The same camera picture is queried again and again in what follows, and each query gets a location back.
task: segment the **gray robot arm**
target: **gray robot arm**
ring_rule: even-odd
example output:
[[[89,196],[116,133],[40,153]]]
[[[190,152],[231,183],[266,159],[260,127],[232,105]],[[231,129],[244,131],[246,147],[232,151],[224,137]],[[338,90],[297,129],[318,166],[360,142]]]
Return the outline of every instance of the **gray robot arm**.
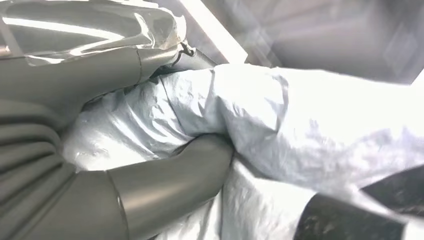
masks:
[[[179,54],[174,45],[37,66],[0,59],[0,240],[148,239],[218,193],[233,154],[218,136],[201,136],[170,159],[108,171],[76,173],[57,152],[58,131],[87,101],[161,66],[210,64],[201,53],[200,64],[174,63],[186,59]]]

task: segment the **dark object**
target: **dark object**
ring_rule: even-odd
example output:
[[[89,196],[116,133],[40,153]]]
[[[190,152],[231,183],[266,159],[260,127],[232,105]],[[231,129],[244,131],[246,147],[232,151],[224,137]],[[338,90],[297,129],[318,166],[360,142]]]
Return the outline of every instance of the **dark object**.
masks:
[[[303,210],[294,240],[399,240],[404,224],[316,194]]]
[[[57,132],[87,101],[161,66],[211,66],[179,51],[171,14],[112,1],[2,1],[0,11],[10,49],[0,56],[0,240],[148,239],[218,193],[233,154],[218,136],[109,171],[75,173],[57,153]]]
[[[424,217],[424,167],[388,176],[362,190],[384,206],[401,214]]]

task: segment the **clear plastic wrap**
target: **clear plastic wrap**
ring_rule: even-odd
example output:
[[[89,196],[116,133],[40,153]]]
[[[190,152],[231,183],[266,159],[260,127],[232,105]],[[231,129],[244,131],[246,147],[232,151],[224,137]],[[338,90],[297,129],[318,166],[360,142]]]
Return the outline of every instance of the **clear plastic wrap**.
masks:
[[[25,57],[31,66],[117,48],[167,50],[187,31],[183,16],[142,0],[3,1],[0,11],[10,57]]]

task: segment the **white protective cover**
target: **white protective cover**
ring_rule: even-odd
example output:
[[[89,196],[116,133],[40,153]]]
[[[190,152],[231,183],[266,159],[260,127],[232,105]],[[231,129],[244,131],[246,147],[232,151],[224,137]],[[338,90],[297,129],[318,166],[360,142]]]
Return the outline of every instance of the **white protective cover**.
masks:
[[[166,158],[204,133],[236,148],[221,193],[158,240],[291,240],[316,192],[393,213],[360,188],[424,164],[409,86],[248,64],[160,76],[90,103],[63,136],[80,169]]]

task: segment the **plastic sheet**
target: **plastic sheet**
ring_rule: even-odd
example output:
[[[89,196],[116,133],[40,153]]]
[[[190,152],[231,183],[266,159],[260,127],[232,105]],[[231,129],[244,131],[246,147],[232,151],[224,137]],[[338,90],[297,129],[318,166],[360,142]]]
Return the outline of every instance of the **plastic sheet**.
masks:
[[[424,165],[420,100],[406,86],[320,70],[220,65],[161,76],[91,103],[64,135],[63,154],[84,170],[109,169],[164,158],[204,133],[228,135],[239,155],[222,197],[161,240],[304,239],[301,223],[322,199],[336,199],[348,218],[357,211],[353,222],[366,224],[356,217],[378,213],[378,221],[399,227],[391,239],[411,239],[422,229],[424,202],[422,191],[411,196],[408,187],[424,184],[413,173]],[[408,176],[417,184],[404,184]],[[328,226],[321,232],[346,228]]]
[[[142,0],[2,1],[0,11],[9,38],[16,39],[7,42],[10,57],[25,56],[31,66],[118,48],[167,50],[187,32],[183,16]]]

